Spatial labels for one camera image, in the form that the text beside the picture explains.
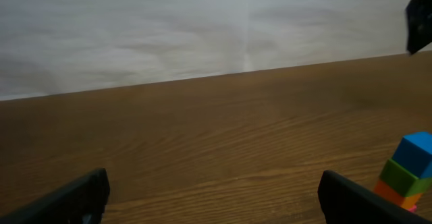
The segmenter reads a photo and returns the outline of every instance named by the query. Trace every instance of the orange cube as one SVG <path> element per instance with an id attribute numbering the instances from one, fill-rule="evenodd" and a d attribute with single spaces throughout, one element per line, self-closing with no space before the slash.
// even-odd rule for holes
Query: orange cube
<path id="1" fill-rule="evenodd" d="M 409 197 L 403 197 L 382 180 L 378 180 L 378 183 L 373 191 L 383 199 L 390 201 L 398 206 L 401 206 L 402 208 L 405 208 L 407 210 L 412 208 L 423 194 L 420 193 Z"/>

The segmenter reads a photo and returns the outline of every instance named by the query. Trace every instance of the wooden surface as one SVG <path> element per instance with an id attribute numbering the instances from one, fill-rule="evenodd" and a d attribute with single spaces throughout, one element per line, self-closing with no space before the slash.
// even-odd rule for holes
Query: wooden surface
<path id="1" fill-rule="evenodd" d="M 0 213 L 106 167 L 106 224 L 324 223 L 323 170 L 372 188 L 421 130 L 432 53 L 3 101 Z"/>

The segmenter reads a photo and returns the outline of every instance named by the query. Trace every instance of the stack of colorful cubes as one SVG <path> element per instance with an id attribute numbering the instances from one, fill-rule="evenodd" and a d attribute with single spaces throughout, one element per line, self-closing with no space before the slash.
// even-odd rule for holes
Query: stack of colorful cubes
<path id="1" fill-rule="evenodd" d="M 404 136 L 385 164 L 374 192 L 407 210 L 432 184 L 432 135 L 419 132 Z"/>

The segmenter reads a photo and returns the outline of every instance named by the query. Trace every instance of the blue cube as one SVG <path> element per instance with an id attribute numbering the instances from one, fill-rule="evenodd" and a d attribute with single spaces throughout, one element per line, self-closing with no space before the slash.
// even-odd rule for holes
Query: blue cube
<path id="1" fill-rule="evenodd" d="M 432 177 L 432 135 L 419 132 L 404 136 L 392 159 L 419 179 Z"/>

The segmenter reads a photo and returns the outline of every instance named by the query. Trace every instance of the white backdrop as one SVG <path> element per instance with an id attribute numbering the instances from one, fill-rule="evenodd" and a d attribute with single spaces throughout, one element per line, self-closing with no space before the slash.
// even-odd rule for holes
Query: white backdrop
<path id="1" fill-rule="evenodd" d="M 0 0 L 0 100 L 405 52 L 409 0 Z"/>

